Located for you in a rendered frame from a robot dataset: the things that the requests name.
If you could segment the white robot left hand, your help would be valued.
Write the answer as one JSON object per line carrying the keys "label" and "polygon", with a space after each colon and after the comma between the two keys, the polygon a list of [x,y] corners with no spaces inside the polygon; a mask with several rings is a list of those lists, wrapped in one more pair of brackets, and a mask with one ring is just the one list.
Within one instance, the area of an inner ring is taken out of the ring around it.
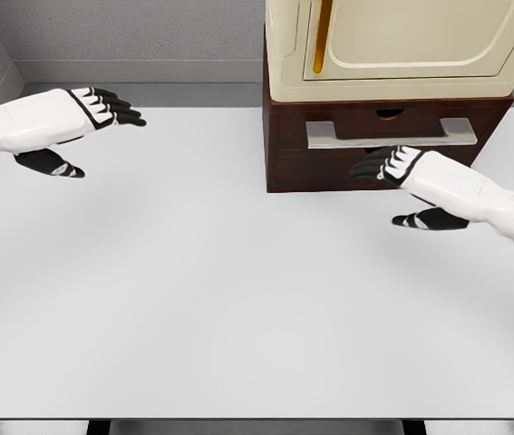
{"label": "white robot left hand", "polygon": [[113,125],[147,125],[129,102],[93,87],[37,93],[7,104],[5,110],[13,122],[7,128],[7,151],[19,165],[53,177],[85,176],[82,169],[51,150],[54,144],[78,140]]}

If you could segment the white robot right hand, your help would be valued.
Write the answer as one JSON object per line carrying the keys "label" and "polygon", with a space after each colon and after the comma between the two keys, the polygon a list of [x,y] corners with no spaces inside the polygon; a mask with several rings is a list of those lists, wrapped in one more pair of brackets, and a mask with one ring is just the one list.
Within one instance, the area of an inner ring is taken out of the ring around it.
{"label": "white robot right hand", "polygon": [[409,146],[377,150],[348,170],[350,179],[385,180],[431,205],[423,211],[396,216],[398,227],[457,230],[486,220],[490,206],[480,195],[488,185],[480,173],[437,151]]}

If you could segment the cream appliance door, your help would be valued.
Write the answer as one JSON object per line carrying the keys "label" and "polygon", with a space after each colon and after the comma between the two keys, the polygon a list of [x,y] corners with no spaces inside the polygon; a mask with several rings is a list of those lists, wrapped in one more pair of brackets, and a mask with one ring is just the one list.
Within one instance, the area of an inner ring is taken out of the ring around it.
{"label": "cream appliance door", "polygon": [[496,77],[514,55],[514,0],[333,0],[307,81]]}

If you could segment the cream box appliance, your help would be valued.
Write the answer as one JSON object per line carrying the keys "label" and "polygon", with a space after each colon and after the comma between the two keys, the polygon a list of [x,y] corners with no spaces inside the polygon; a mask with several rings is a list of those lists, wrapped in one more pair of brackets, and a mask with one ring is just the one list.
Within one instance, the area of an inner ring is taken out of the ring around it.
{"label": "cream box appliance", "polygon": [[514,89],[514,55],[496,77],[307,81],[310,34],[321,0],[266,0],[269,88],[279,102],[430,100],[503,97]]}

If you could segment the dark brown wooden drawer cabinet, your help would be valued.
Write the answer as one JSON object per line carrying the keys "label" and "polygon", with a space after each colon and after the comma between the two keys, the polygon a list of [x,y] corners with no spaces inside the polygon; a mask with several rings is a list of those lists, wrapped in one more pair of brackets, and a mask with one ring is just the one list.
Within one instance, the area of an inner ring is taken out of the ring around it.
{"label": "dark brown wooden drawer cabinet", "polygon": [[267,29],[263,123],[271,192],[383,189],[347,170],[384,146],[440,150],[471,164],[513,103],[497,67],[443,61],[396,25],[298,24],[288,52]]}

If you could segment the plain brown drawer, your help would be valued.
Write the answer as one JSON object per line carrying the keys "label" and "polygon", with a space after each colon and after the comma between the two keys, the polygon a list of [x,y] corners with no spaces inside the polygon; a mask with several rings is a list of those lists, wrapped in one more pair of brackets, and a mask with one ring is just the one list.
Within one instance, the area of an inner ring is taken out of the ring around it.
{"label": "plain brown drawer", "polygon": [[387,180],[347,177],[349,169],[372,149],[280,150],[266,146],[265,150],[269,193],[397,188]]}

